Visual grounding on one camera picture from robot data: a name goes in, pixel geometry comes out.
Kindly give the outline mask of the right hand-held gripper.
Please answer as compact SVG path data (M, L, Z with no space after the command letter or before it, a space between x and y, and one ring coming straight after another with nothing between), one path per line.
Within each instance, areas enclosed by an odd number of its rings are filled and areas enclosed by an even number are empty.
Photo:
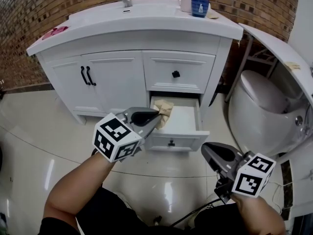
M205 142L202 155L214 171L220 172L214 192L225 204L233 193L258 197L276 166L275 160L261 153L242 155L235 147L219 142Z

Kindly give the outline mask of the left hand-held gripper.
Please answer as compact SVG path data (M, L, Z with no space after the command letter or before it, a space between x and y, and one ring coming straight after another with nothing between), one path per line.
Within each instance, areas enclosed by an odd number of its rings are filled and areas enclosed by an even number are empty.
M112 113L94 128L92 145L111 163L134 155L161 120L157 110L147 107L130 107L123 114L133 130Z

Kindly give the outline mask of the beige cloth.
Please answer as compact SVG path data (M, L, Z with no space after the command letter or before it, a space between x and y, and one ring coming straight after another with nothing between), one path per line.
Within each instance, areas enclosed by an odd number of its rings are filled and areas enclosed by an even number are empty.
M169 120L174 103L168 102L164 99L159 99L154 101L153 109L157 110L161 115L161 120L156 125L156 129L159 130L163 128L166 122Z

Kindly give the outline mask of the shallow white drawer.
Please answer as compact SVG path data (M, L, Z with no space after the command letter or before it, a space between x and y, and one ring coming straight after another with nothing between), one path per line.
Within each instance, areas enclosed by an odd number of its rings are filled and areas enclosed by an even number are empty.
M174 103L169 120L165 126L153 132L145 140L145 149L164 152L196 152L205 142L210 132L204 131L200 115L199 101L196 98L151 97L150 107L154 101L164 99ZM173 139L175 147L169 147Z

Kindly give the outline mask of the person's right forearm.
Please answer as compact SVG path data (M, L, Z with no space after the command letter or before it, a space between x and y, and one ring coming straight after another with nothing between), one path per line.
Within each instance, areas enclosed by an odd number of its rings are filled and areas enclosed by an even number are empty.
M262 197L232 194L249 235L286 235L283 218Z

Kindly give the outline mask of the person's left forearm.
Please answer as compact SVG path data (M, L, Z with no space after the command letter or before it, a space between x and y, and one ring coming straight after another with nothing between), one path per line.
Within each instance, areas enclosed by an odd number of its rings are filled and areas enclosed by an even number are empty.
M74 225L77 213L94 196L114 165L100 153L90 156L53 187L46 200L43 217Z

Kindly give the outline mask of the white cabinet door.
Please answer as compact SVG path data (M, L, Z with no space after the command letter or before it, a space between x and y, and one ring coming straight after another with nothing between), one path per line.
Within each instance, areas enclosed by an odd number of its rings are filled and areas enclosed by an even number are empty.
M95 86L86 85L81 76L81 66L87 77L87 68L81 56L54 60L48 63L54 71L61 89L71 108L77 112L104 113L104 108L96 94Z
M148 106L141 51L82 55L105 113Z

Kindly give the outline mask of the person's white shoe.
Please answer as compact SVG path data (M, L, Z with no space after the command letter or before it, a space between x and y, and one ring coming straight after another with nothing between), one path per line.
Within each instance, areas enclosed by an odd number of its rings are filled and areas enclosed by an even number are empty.
M120 192L114 192L115 195L118 196L119 199L121 199L123 201L123 203L125 204L125 206L131 210L133 210L133 208L131 207L131 205L129 204L128 200L126 199L126 197L120 193Z
M202 211L205 211L205 210L208 210L213 207L220 206L220 205L223 205L222 200L216 193L212 193L208 196L205 205L195 212L193 218L196 218L196 216Z

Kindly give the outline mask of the white vanity cabinet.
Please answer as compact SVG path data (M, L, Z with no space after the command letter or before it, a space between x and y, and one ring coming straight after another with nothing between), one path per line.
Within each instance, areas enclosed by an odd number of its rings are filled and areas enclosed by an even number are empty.
M169 93L177 97L194 96L199 101L200 115L203 117L208 111L209 104L218 85L231 44L232 40L230 38L217 35L174 30L136 30L84 37L51 47L33 55L38 58L49 81L75 120L83 125L86 123L88 116L103 117L109 113L74 111L66 99L65 93L62 91L61 84L58 82L54 71L48 65L49 62L74 56L82 57L82 55L86 54L113 51L141 51L142 53L144 50L161 50L214 55L215 61L203 94L149 91L146 88L148 106L150 105L150 96L154 93Z

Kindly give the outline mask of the person's black trousers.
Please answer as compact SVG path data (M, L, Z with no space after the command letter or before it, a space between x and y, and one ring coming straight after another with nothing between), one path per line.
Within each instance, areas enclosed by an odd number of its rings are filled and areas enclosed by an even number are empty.
M85 235L248 235L236 204L198 213L194 228L147 226L113 192L99 188L76 216Z

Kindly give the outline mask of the beige paper tag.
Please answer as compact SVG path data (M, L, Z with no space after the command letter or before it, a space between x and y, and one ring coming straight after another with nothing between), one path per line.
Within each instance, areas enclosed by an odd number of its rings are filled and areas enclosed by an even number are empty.
M301 69L301 66L295 62L285 62L284 65L291 71Z

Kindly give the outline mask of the white cup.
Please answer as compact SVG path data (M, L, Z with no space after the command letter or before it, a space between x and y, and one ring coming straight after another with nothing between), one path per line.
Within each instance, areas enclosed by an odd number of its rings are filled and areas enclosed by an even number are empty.
M182 12L191 13L191 0L178 0Z

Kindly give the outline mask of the pink cloth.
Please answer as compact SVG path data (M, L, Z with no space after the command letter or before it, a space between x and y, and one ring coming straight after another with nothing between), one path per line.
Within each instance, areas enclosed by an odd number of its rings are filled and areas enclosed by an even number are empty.
M51 36L54 36L56 34L59 34L65 30L68 29L68 26L61 26L61 27L56 27L56 28L53 28L51 31L47 32L43 37L42 37L42 40L45 40Z

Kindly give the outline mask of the blue cup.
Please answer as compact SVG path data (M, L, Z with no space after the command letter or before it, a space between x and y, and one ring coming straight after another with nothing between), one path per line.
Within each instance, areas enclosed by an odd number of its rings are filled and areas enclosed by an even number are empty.
M204 18L209 10L209 0L191 0L191 13L193 17Z

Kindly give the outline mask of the person's black shirt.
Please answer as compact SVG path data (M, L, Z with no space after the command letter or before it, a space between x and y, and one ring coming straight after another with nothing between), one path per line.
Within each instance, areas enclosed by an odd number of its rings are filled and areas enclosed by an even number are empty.
M38 235L81 235L70 224L53 217L42 219Z

